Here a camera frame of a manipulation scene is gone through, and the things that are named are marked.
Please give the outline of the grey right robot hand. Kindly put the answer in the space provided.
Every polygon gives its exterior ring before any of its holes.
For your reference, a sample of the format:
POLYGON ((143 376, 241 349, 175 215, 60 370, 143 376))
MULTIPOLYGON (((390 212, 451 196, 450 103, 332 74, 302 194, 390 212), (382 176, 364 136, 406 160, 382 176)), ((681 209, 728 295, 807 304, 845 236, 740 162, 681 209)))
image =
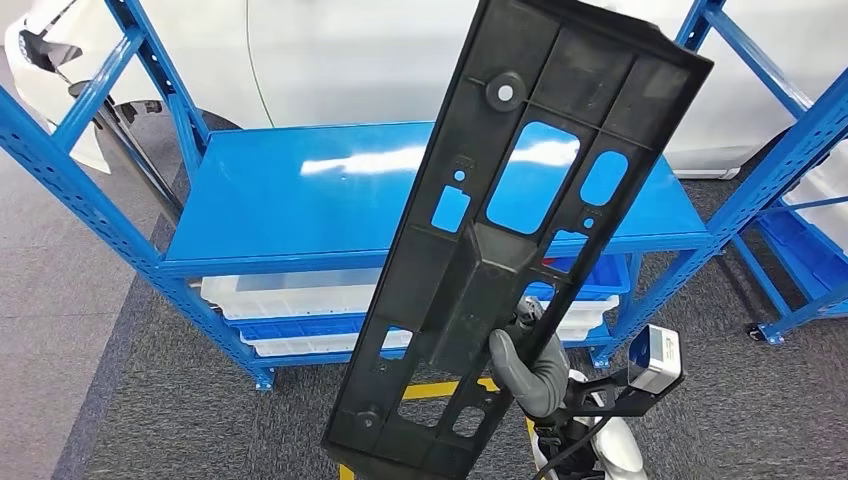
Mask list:
POLYGON ((556 333, 531 367, 520 359, 512 338, 503 329, 489 334, 488 348, 495 384, 508 389, 527 415, 543 418, 561 407, 570 362, 556 333))

